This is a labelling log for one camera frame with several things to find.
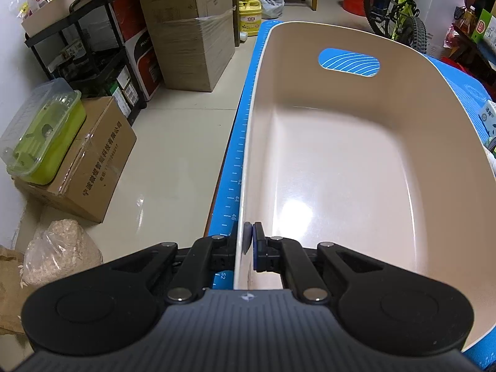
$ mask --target white logo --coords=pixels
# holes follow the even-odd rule
[[[247,292],[246,294],[241,295],[240,298],[244,299],[246,302],[249,302],[252,299],[255,299],[255,295],[253,295],[251,292]]]

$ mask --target transparent lid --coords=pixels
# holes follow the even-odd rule
[[[63,78],[33,90],[0,137],[0,158],[7,172],[27,176],[36,170],[80,97]]]

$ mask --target bicycle wheel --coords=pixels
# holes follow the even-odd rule
[[[406,44],[416,51],[427,53],[426,26],[418,17],[407,17],[401,28],[401,33],[397,39],[401,44]]]
[[[364,11],[367,21],[375,34],[391,39],[394,29],[391,10],[396,0],[364,0]]]

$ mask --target red logo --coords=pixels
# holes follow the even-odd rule
[[[484,29],[485,29],[484,21],[479,20],[479,22],[477,22],[477,32],[484,33]]]

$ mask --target red and white box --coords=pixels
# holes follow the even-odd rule
[[[162,73],[146,28],[140,0],[115,0],[112,5],[132,69],[145,100],[150,100],[162,81]]]

